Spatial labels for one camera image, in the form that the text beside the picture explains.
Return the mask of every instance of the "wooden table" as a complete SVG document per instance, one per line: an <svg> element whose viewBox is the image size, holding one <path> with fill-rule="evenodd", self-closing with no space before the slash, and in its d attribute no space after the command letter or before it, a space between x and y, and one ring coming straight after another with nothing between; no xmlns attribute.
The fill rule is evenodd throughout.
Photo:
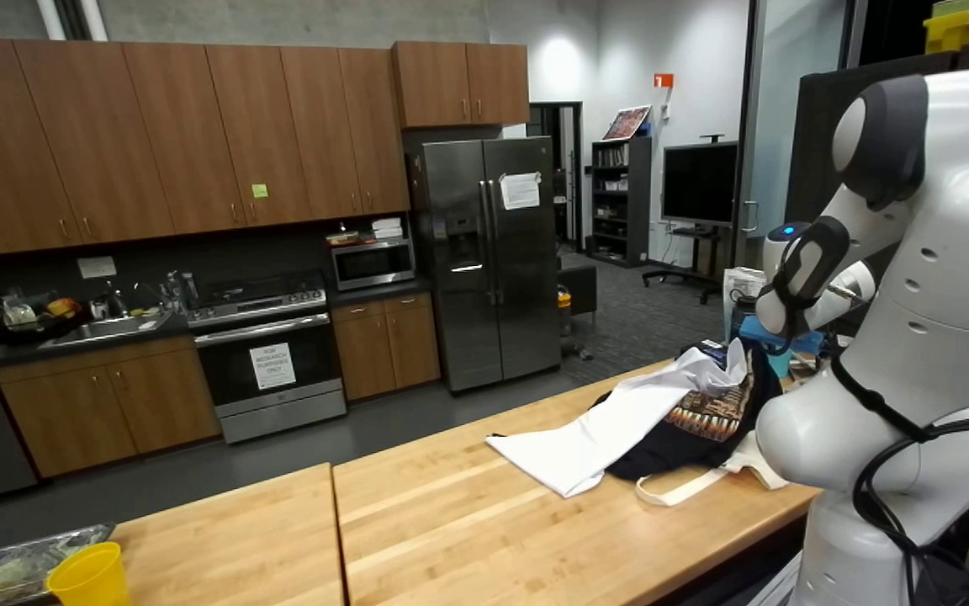
<svg viewBox="0 0 969 606"><path fill-rule="evenodd" d="M681 508L644 504L616 477L559 498L486 446L566 424L614 384L337 466L349 602L653 602L805 515L814 488L748 474Z"/></svg>
<svg viewBox="0 0 969 606"><path fill-rule="evenodd" d="M138 606L344 602L330 466L118 526Z"/></svg>

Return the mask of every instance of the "oven handle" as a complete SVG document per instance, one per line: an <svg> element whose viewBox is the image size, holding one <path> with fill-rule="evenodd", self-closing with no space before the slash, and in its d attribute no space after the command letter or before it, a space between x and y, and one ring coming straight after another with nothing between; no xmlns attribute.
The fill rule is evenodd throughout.
<svg viewBox="0 0 969 606"><path fill-rule="evenodd" d="M272 335L294 335L294 329L304 329L304 327L326 327L326 323L330 323L326 313L289 317L289 319L280 319L280 323L252 323L252 327L237 327L237 329L218 329L218 335L199 335L199 338L192 338L192 344L196 348L218 348L218 344L272 338Z"/></svg>

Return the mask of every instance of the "stainless steel refrigerator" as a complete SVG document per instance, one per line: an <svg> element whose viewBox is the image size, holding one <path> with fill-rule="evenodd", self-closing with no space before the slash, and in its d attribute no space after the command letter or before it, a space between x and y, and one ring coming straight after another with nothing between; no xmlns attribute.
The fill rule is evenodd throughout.
<svg viewBox="0 0 969 606"><path fill-rule="evenodd" d="M418 143L412 181L448 387L559 366L551 137Z"/></svg>

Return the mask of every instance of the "backsplash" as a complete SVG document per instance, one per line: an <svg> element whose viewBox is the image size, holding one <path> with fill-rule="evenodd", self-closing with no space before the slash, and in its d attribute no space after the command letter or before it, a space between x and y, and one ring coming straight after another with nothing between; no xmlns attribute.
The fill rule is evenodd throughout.
<svg viewBox="0 0 969 606"><path fill-rule="evenodd" d="M199 285L208 280L248 280L289 268L321 268L330 283L330 258L324 237L340 232L340 226L367 230L370 220L0 257L0 295L9 289L20 289L28 295L106 293L107 280L80 280L77 268L80 257L111 257L118 268L116 285L130 283L156 285L172 268L192 273Z"/></svg>

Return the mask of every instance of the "stainless steel oven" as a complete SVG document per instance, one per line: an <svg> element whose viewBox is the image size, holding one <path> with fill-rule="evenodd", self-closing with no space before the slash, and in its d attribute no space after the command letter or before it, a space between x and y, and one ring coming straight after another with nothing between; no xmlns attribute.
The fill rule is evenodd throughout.
<svg viewBox="0 0 969 606"><path fill-rule="evenodd" d="M324 289L282 295L245 289L242 299L192 311L187 327L221 440L237 446L347 414Z"/></svg>

